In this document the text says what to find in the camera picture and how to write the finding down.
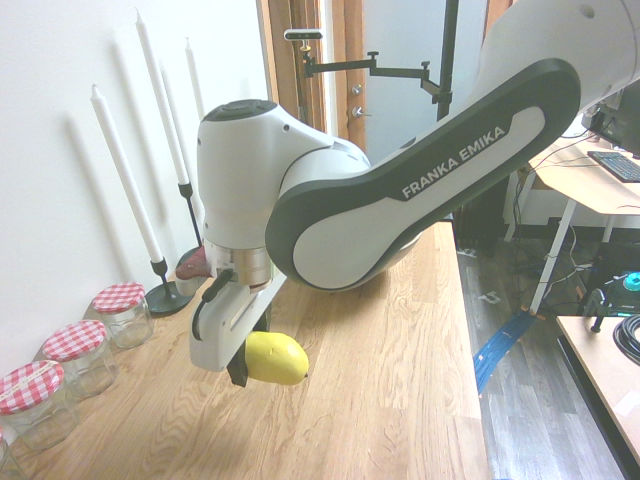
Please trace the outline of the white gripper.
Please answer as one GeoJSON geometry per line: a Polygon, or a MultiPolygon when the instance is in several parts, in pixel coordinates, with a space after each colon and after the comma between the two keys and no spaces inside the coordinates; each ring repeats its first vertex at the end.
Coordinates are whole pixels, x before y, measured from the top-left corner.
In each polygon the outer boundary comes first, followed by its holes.
{"type": "Polygon", "coordinates": [[[231,276],[218,276],[204,291],[192,316],[191,362],[208,371],[226,368],[231,382],[245,387],[249,374],[244,341],[255,326],[257,331],[270,331],[271,302],[285,280],[285,276],[276,276],[265,289],[251,292],[231,276]]]}

